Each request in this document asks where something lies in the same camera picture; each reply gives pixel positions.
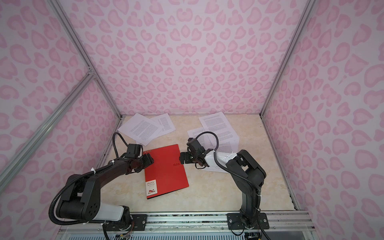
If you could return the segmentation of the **red folder black inside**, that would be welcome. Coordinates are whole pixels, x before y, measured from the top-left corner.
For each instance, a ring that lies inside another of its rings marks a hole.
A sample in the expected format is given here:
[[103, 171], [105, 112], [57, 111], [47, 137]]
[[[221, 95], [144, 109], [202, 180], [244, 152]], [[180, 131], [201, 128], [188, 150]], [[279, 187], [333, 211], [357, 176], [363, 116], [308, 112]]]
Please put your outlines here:
[[145, 168], [147, 199], [189, 187], [186, 171], [181, 164], [179, 146], [171, 145], [145, 151], [154, 163]]

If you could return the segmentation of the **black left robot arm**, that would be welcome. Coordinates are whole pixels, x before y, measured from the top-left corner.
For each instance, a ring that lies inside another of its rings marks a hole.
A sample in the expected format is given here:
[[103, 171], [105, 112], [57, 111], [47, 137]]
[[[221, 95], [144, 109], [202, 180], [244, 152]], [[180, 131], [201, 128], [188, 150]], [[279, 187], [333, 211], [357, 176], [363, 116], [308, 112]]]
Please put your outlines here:
[[152, 165], [154, 159], [142, 150], [141, 145], [129, 144], [124, 154], [106, 166], [71, 175], [50, 204], [50, 220], [61, 226], [107, 223], [116, 224], [119, 229], [130, 227], [133, 220], [129, 207], [103, 204], [101, 189], [122, 175], [139, 173]]

